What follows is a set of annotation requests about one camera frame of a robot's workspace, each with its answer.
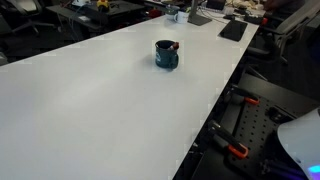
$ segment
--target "table surface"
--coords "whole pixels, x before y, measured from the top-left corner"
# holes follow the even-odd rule
[[[0,179],[172,179],[258,28],[224,26],[162,16],[0,67]]]

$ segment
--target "office chair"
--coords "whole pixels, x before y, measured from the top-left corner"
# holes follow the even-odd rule
[[[245,55],[249,58],[266,60],[268,56],[274,57],[278,55],[279,58],[284,62],[288,63],[287,59],[283,57],[284,49],[286,44],[290,38],[292,38],[293,34],[297,31],[302,32],[303,28],[314,18],[320,11],[320,1],[319,0],[308,0],[299,10],[289,16],[287,19],[283,20],[280,18],[273,18],[274,21],[280,21],[279,26],[276,28],[272,28],[270,26],[261,26],[259,29],[259,33],[256,36],[268,35],[272,37],[273,42],[265,42],[269,44],[271,49],[261,50],[256,47],[256,43],[251,43],[251,46],[247,49]],[[274,50],[274,46],[270,45],[270,43],[274,43],[279,47],[280,52],[272,52]]]
[[[7,57],[4,54],[8,49],[7,43],[0,40],[0,66],[8,64]]]
[[[27,23],[13,29],[13,33],[32,27],[36,34],[39,35],[36,26],[55,27],[53,24],[32,21],[31,18],[41,14],[43,10],[38,0],[0,0],[0,4],[3,10],[9,13],[20,13],[22,17],[25,17],[28,20]]]
[[[266,77],[258,72],[259,64],[272,64],[279,61],[280,48],[274,43],[268,34],[253,37],[244,56],[244,72],[248,72],[260,79],[268,81]]]

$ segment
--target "computer monitor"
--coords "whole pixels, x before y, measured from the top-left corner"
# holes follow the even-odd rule
[[[195,24],[197,26],[202,26],[212,21],[209,18],[198,15],[197,10],[198,10],[198,0],[192,0],[191,12],[189,14],[189,19],[188,19],[189,23]]]
[[[206,8],[222,11],[226,4],[226,0],[207,0]]]

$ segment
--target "mug handle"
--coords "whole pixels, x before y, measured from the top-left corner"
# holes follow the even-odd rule
[[[178,13],[174,15],[173,19],[175,22],[178,22]]]
[[[171,57],[170,68],[171,69],[177,68],[178,63],[179,63],[179,55],[175,54],[174,56]]]

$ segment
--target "laptop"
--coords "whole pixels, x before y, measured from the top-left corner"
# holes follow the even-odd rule
[[[207,0],[206,8],[222,11],[226,0]]]

